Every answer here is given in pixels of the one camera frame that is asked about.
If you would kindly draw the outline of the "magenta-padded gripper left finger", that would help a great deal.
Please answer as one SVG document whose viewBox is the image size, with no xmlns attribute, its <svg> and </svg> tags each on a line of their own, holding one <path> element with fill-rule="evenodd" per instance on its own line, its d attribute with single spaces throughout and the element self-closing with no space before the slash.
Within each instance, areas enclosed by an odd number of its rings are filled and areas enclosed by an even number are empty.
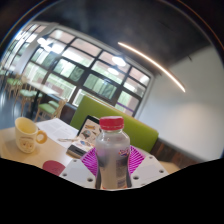
<svg viewBox="0 0 224 224">
<path fill-rule="evenodd" d="M 84 188 L 99 188 L 99 170 L 95 149 L 91 149 L 80 159 L 72 159 L 60 177 Z"/>
</svg>

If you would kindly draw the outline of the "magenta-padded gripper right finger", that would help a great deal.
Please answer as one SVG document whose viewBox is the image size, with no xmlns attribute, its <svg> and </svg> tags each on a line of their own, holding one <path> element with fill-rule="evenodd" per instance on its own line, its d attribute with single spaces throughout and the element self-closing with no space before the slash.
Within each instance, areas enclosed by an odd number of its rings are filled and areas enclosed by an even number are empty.
<svg viewBox="0 0 224 224">
<path fill-rule="evenodd" d="M 151 154 L 130 147 L 128 161 L 128 186 L 140 188 L 168 175 L 166 169 Z"/>
</svg>

